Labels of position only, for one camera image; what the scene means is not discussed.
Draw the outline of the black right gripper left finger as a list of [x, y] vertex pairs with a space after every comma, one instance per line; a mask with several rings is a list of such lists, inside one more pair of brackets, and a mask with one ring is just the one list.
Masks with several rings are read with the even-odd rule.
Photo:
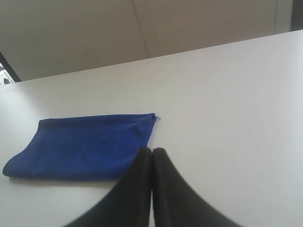
[[152, 151], [138, 150], [127, 173], [111, 191], [68, 227], [147, 227], [151, 207]]

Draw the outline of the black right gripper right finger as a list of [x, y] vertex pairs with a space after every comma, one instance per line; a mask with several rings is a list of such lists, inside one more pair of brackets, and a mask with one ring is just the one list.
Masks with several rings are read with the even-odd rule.
[[163, 148], [152, 152], [152, 202], [156, 227], [238, 227], [184, 180]]

